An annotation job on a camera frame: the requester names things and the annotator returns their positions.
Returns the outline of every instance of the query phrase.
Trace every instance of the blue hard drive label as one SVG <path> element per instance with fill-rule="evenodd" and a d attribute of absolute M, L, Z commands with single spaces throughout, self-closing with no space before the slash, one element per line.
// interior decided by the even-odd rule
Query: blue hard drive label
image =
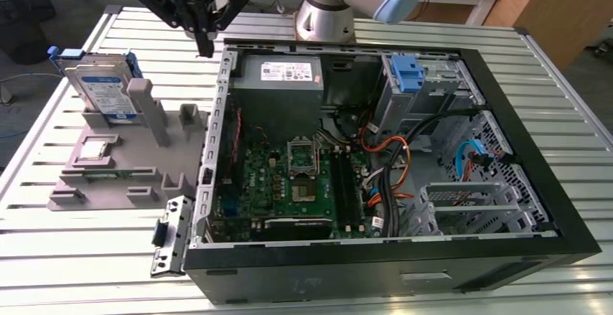
<path fill-rule="evenodd" d="M 121 122 L 136 118 L 136 108 L 119 77 L 85 76 L 80 80 L 87 97 L 111 121 Z"/>

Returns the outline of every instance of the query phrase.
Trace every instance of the blue tab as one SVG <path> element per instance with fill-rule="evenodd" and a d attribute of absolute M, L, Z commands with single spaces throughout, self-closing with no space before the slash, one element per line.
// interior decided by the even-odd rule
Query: blue tab
<path fill-rule="evenodd" d="M 398 79 L 398 89 L 403 93 L 417 93 L 423 85 L 423 67 L 411 55 L 391 56 L 391 71 Z"/>
<path fill-rule="evenodd" d="M 59 55 L 60 58 L 63 59 L 73 59 L 73 60 L 80 60 L 85 54 L 85 51 L 77 50 L 76 48 L 67 48 L 63 50 L 61 54 Z"/>
<path fill-rule="evenodd" d="M 137 67 L 136 55 L 132 52 L 128 52 L 125 54 L 125 61 L 131 67 L 132 76 L 135 78 L 143 78 L 143 72 L 140 71 L 140 68 Z"/>

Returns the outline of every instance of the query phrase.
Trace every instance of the side panel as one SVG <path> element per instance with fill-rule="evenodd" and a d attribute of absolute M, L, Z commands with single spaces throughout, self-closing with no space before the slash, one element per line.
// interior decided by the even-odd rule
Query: side panel
<path fill-rule="evenodd" d="M 487 290 L 550 262 L 475 258 L 187 272 L 214 304 L 236 304 Z"/>

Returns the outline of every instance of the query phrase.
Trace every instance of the motherboard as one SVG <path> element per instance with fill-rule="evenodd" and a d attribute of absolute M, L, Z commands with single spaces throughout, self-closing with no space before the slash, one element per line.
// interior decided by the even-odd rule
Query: motherboard
<path fill-rule="evenodd" d="M 311 144 L 247 150 L 242 185 L 223 184 L 216 195 L 215 241 L 368 237 L 359 191 L 367 155 Z"/>

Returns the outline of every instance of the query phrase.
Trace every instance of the metal slotted table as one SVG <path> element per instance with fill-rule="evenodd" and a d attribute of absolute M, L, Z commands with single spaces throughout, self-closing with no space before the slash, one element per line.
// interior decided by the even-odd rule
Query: metal slotted table
<path fill-rule="evenodd" d="M 164 108 L 210 111 L 220 53 L 195 43 L 145 9 L 104 14 L 84 49 L 131 49 Z M 51 212 L 59 171 L 84 124 L 83 101 L 59 84 L 0 178 L 3 314 L 324 312 L 386 314 L 609 314 L 613 309 L 613 139 L 530 36 L 513 29 L 356 20 L 363 43 L 478 49 L 531 133 L 602 253 L 490 292 L 215 307 L 187 277 L 149 279 L 151 231 L 161 210 Z M 224 37 L 292 39 L 292 20 L 242 14 Z"/>

